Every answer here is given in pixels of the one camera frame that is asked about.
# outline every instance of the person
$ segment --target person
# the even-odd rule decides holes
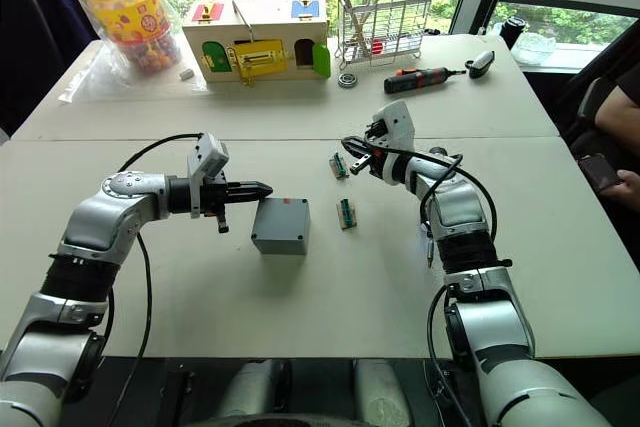
[[[619,77],[616,84],[596,113],[596,127],[640,159],[640,63]],[[618,177],[622,182],[601,195],[640,213],[640,175],[620,169]]]
[[[595,117],[601,152],[621,182],[600,192],[602,206],[640,272],[640,63],[616,80]]]

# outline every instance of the small circuit board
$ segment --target small circuit board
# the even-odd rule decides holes
[[[333,171],[333,175],[336,176],[336,179],[346,179],[349,177],[349,171],[344,163],[344,159],[338,155],[337,152],[329,159],[329,166]]]
[[[340,227],[342,230],[350,229],[358,225],[356,219],[356,207],[353,203],[349,202],[349,199],[342,199],[336,204],[338,210],[338,220],[340,221]]]

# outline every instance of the metal handle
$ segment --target metal handle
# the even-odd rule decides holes
[[[249,38],[251,39],[251,42],[255,42],[255,40],[253,40],[253,27],[251,27],[251,24],[247,22],[247,19],[245,19],[244,15],[242,15],[242,12],[240,11],[240,8],[238,7],[236,1],[232,0],[231,3],[233,4],[233,11],[240,16],[242,22],[244,22],[244,25],[246,25],[247,29],[249,29]]]

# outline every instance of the smartphone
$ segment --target smartphone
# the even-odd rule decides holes
[[[613,167],[609,165],[609,162],[607,162],[607,159],[602,154],[582,157],[578,160],[578,166],[596,193],[600,193],[604,189],[622,182],[618,174],[616,174],[616,171],[613,170]]]

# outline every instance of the wire basket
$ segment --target wire basket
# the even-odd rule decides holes
[[[420,56],[431,0],[351,0],[352,8],[340,2],[340,70],[356,62],[381,65],[398,55]]]

